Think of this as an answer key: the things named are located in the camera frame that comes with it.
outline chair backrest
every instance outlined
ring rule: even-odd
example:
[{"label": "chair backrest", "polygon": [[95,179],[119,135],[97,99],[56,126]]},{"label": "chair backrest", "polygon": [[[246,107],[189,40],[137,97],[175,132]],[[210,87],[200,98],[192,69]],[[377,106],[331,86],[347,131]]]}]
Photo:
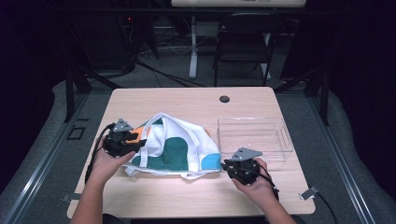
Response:
[{"label": "chair backrest", "polygon": [[234,13],[221,20],[218,33],[278,33],[282,24],[282,19],[276,14]]}]

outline fabric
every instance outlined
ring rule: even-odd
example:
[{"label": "fabric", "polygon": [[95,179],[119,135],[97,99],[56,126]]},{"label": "fabric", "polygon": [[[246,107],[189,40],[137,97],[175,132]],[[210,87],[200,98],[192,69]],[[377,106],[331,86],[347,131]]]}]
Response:
[{"label": "fabric", "polygon": [[134,130],[135,141],[147,139],[125,172],[135,175],[181,175],[195,179],[220,171],[219,148],[201,126],[159,113]]}]

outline chair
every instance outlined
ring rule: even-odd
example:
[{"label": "chair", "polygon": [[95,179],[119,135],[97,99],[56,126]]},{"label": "chair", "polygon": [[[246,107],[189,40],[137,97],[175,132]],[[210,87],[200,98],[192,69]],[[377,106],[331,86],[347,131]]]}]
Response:
[{"label": "chair", "polygon": [[[262,77],[265,86],[274,50],[274,40],[282,30],[283,23],[275,14],[234,13],[219,22],[217,46],[213,67],[214,86],[218,84],[218,66],[221,63],[260,63],[267,67]],[[270,34],[268,42],[265,34]]]}]

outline clear plastic container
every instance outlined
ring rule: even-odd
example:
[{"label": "clear plastic container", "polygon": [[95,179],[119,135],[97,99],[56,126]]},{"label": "clear plastic container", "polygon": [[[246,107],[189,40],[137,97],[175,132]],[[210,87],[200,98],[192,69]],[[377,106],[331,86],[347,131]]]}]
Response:
[{"label": "clear plastic container", "polygon": [[222,118],[218,119],[218,134],[224,157],[246,147],[261,151],[265,160],[285,161],[294,150],[282,118]]}]

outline wooden tabletop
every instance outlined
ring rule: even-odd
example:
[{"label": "wooden tabletop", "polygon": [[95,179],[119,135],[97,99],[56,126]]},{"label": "wooden tabletop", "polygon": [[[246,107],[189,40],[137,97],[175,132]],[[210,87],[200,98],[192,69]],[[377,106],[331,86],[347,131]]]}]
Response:
[{"label": "wooden tabletop", "polygon": [[[219,98],[226,95],[230,102]],[[159,112],[201,125],[216,143],[219,118],[283,118],[272,89],[258,88],[159,88],[114,90],[96,137],[110,123],[124,119],[139,126]],[[221,151],[222,159],[232,152]],[[84,188],[87,158],[75,193]],[[293,150],[285,161],[268,161],[268,171],[279,188],[280,202],[290,214],[311,214],[312,199],[299,198],[308,189]],[[104,213],[116,217],[243,217],[263,215],[244,193],[235,188],[226,172],[208,174],[195,180],[180,176],[138,174],[128,177],[120,168],[106,184]],[[70,203],[73,216],[78,201]]]},{"label": "wooden tabletop", "polygon": [[304,7],[305,0],[172,0],[173,7]]}]

